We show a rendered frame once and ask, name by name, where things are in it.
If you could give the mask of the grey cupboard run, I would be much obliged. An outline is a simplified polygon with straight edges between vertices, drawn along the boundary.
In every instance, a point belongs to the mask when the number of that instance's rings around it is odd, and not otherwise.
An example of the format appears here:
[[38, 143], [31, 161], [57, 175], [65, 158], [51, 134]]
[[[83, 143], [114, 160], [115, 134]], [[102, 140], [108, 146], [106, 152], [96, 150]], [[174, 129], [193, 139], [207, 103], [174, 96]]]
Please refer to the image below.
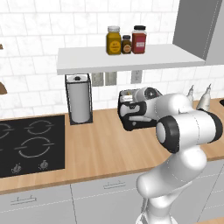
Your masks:
[[198, 222], [224, 217], [224, 159], [215, 163], [220, 165], [220, 168]]

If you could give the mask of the grey range hood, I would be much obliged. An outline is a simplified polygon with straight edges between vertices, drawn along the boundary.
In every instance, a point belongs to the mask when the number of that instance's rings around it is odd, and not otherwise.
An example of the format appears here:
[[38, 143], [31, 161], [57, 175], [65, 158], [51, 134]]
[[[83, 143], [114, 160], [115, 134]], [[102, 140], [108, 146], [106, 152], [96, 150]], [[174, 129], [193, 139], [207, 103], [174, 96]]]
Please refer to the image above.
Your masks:
[[224, 65], [224, 0], [180, 0], [172, 43], [206, 66]]

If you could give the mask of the pale bread slice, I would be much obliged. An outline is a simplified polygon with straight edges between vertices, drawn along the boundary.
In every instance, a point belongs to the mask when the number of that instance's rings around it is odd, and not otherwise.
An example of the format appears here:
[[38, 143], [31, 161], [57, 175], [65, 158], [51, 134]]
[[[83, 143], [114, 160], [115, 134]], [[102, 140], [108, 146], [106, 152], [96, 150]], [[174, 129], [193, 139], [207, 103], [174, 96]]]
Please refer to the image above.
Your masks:
[[130, 92], [124, 92], [120, 97], [120, 101], [121, 102], [133, 102], [134, 101], [133, 94]]

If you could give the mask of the small brown spice jar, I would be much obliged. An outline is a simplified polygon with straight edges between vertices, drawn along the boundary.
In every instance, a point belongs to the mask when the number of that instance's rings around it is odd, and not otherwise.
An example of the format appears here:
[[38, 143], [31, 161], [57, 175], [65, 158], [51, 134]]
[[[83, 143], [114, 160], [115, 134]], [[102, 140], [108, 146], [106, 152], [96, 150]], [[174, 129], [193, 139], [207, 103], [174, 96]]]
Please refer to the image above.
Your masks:
[[123, 35], [122, 36], [122, 53], [123, 54], [130, 54], [131, 53], [130, 35]]

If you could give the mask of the black toaster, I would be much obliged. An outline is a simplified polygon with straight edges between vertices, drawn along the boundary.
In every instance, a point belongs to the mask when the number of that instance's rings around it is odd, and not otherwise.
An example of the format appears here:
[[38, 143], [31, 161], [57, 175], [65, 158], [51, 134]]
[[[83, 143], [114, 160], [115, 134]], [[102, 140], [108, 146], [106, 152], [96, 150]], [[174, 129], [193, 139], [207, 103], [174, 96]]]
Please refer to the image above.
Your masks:
[[[124, 92], [130, 92], [133, 94], [134, 101], [133, 102], [121, 102], [120, 97]], [[136, 89], [126, 89], [121, 90], [118, 97], [118, 106], [117, 106], [117, 114], [122, 122], [122, 126], [127, 131], [143, 129], [143, 128], [151, 128], [156, 126], [156, 122], [132, 122], [129, 121], [129, 117], [131, 115], [122, 115], [121, 108], [122, 105], [130, 106], [132, 109], [135, 107], [136, 103], [143, 102], [146, 100], [151, 100], [161, 96], [162, 94], [153, 87], [143, 87]]]

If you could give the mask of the white wall shelf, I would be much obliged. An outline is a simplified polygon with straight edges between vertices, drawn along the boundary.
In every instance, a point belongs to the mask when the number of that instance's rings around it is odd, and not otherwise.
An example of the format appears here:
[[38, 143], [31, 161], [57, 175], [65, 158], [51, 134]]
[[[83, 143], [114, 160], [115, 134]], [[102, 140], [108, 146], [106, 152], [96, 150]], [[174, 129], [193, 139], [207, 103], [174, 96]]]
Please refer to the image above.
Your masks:
[[200, 67], [205, 61], [180, 47], [147, 45], [143, 54], [108, 55], [106, 47], [60, 48], [57, 75]]

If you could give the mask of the grey wall outlet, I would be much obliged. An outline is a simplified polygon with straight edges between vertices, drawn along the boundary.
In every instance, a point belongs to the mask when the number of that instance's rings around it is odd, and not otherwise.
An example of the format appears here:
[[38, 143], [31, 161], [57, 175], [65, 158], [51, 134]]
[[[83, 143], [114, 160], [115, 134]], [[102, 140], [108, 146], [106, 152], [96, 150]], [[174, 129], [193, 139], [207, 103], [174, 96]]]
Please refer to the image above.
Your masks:
[[116, 84], [116, 72], [106, 72], [105, 73], [105, 85], [114, 86]]
[[101, 87], [103, 85], [103, 73], [92, 73], [92, 86]]

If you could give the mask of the grey cupboard door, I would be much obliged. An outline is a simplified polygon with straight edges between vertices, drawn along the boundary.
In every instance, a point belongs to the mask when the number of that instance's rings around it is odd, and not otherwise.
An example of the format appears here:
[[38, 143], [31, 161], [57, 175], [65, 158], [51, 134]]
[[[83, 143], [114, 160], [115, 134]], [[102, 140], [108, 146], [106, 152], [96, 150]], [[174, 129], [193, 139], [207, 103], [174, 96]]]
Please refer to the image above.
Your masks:
[[0, 213], [0, 224], [76, 224], [71, 201]]
[[74, 199], [77, 224], [136, 224], [143, 198], [136, 188]]

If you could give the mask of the grey drawer front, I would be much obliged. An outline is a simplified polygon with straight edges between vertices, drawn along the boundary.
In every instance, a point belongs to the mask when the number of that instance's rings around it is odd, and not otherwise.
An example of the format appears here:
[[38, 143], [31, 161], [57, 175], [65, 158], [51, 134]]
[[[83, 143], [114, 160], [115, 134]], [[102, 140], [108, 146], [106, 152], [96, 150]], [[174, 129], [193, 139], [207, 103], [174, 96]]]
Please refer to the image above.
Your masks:
[[[17, 197], [20, 199], [26, 199], [36, 197], [37, 201], [32, 203], [26, 203], [21, 205], [11, 205], [11, 201]], [[0, 212], [14, 211], [20, 208], [37, 207], [42, 205], [51, 205], [56, 202], [68, 201], [72, 198], [70, 185], [60, 185], [47, 187], [42, 189], [30, 190], [25, 192], [15, 192], [10, 194], [0, 195]]]
[[[105, 199], [108, 201], [120, 200], [121, 198], [142, 200], [142, 196], [137, 191], [137, 178], [140, 175], [141, 173], [134, 173], [71, 184], [73, 198], [75, 200]], [[108, 190], [103, 189], [103, 186], [108, 182], [116, 183], [118, 181], [125, 182], [126, 186]]]

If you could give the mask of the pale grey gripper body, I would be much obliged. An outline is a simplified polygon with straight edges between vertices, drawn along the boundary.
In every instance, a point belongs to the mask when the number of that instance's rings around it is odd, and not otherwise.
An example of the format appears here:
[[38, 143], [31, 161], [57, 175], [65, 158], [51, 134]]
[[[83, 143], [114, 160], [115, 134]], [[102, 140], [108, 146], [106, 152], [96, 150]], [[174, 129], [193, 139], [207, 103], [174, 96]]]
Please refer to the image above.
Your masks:
[[150, 122], [157, 122], [157, 120], [154, 120], [152, 118], [142, 116], [142, 115], [135, 115], [135, 116], [130, 116], [129, 121], [132, 122], [144, 122], [144, 123], [150, 123]]

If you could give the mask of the yellow spice jar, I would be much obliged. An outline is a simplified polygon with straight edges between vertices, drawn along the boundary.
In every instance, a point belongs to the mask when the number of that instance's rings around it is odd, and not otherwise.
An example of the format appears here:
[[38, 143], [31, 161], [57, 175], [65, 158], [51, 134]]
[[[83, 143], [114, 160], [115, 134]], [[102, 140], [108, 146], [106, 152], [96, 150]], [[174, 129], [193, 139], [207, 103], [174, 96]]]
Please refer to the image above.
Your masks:
[[108, 55], [119, 55], [121, 53], [121, 35], [119, 26], [109, 26], [106, 37]]

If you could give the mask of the white paper towel roll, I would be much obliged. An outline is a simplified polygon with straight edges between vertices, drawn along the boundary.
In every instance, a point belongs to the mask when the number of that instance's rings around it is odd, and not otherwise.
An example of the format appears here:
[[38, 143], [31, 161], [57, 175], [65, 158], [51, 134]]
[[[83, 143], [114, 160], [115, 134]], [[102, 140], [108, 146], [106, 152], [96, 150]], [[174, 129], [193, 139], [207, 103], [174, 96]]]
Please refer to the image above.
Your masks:
[[72, 120], [76, 123], [86, 122], [89, 115], [88, 77], [74, 75], [68, 78], [68, 91]]

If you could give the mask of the red spice jar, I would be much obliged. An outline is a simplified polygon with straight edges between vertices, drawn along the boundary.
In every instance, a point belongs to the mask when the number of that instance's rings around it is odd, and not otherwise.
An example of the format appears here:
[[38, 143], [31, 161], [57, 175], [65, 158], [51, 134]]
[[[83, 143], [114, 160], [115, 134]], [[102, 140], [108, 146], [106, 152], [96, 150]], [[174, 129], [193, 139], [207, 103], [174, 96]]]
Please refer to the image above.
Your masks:
[[145, 52], [146, 27], [144, 25], [135, 25], [132, 32], [132, 52], [140, 54]]

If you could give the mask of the small pale bottle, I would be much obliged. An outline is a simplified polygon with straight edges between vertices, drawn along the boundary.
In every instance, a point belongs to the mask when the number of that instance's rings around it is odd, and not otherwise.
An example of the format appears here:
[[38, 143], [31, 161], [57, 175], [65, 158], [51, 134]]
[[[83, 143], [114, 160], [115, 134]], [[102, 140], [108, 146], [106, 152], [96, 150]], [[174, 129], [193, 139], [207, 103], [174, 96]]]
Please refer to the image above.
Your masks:
[[194, 85], [191, 86], [187, 94], [187, 98], [192, 105], [193, 105], [193, 86]]

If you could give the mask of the black hob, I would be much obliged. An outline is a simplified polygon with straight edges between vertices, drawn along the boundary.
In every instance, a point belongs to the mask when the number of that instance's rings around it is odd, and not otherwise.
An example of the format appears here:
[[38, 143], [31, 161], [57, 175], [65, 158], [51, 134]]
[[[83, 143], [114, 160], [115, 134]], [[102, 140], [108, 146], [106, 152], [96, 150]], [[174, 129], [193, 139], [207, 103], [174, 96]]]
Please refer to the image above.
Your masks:
[[[40, 163], [48, 163], [40, 170]], [[11, 169], [21, 165], [19, 173]], [[65, 168], [65, 116], [0, 121], [0, 178]]]

